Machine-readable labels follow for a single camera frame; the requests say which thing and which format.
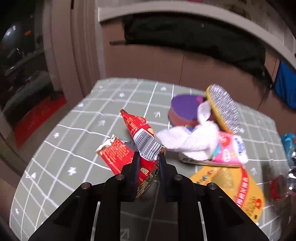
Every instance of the table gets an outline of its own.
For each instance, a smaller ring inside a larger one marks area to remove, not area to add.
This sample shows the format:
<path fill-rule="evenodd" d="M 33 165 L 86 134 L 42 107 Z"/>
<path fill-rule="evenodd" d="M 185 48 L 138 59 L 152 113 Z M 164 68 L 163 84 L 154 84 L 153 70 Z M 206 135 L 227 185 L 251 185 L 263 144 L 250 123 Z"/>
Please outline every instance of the table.
<path fill-rule="evenodd" d="M 200 90 L 140 79 L 100 80 L 91 93 L 47 136 L 27 166 L 12 203 L 9 225 L 21 240 L 32 233 L 83 182 L 93 185 L 113 175 L 95 150 L 112 134 L 131 140 L 120 110 L 145 117 L 154 132 L 170 128 L 168 110 L 172 97 L 198 94 Z M 266 196 L 257 225 L 278 240 L 290 219 L 290 198 L 274 203 L 270 182 L 274 175 L 287 176 L 288 164 L 275 122 L 247 106 L 237 104 L 249 162 L 245 165 Z M 191 177 L 202 166 L 178 161 L 166 152 L 167 162 Z M 177 204 L 165 204 L 155 180 L 135 203 L 121 205 L 121 239 L 177 240 Z"/>

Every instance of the bright light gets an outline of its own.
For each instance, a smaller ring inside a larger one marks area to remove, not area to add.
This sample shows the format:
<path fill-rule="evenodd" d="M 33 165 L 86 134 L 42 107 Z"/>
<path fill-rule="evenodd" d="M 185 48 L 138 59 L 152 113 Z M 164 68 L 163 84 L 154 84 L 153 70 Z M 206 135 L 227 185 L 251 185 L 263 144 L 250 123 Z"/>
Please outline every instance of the bright light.
<path fill-rule="evenodd" d="M 289 177 L 291 177 L 291 178 L 294 178 L 294 179 L 296 179 L 296 177 L 293 175 L 293 173 L 289 173 L 289 175 L 288 175 Z"/>

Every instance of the purple lid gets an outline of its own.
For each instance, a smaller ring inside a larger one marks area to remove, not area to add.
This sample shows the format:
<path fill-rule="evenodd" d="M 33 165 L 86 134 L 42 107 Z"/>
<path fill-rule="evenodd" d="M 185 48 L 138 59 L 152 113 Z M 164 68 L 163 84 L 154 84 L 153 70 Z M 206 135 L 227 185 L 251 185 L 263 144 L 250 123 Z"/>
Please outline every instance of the purple lid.
<path fill-rule="evenodd" d="M 171 108 L 182 119 L 193 121 L 197 119 L 197 108 L 204 101 L 198 95 L 178 95 L 171 101 Z"/>

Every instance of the metal screw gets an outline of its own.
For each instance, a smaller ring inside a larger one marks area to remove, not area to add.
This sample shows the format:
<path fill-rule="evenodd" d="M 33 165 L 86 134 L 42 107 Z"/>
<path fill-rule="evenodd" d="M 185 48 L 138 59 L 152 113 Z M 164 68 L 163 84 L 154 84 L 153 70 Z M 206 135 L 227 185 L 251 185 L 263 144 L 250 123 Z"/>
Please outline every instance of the metal screw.
<path fill-rule="evenodd" d="M 174 176 L 174 179 L 176 181 L 181 181 L 183 179 L 183 176 L 181 174 L 177 174 L 177 175 Z"/>
<path fill-rule="evenodd" d="M 215 183 L 209 183 L 207 186 L 212 190 L 215 190 L 217 188 L 217 185 Z"/>
<path fill-rule="evenodd" d="M 117 174 L 116 175 L 116 179 L 117 180 L 123 180 L 124 179 L 124 175 L 123 174 Z"/>
<path fill-rule="evenodd" d="M 82 189 L 88 189 L 90 186 L 91 186 L 90 183 L 82 183 L 82 184 L 81 184 L 81 188 L 82 188 Z"/>

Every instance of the yellow package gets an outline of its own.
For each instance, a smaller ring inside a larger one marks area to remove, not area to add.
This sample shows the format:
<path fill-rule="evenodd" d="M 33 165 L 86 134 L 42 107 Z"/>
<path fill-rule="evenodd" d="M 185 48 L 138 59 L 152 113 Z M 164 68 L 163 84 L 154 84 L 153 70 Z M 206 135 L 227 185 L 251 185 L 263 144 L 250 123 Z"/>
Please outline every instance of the yellow package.
<path fill-rule="evenodd" d="M 244 168 L 204 166 L 190 179 L 202 185 L 216 183 L 255 223 L 258 222 L 265 198 Z"/>

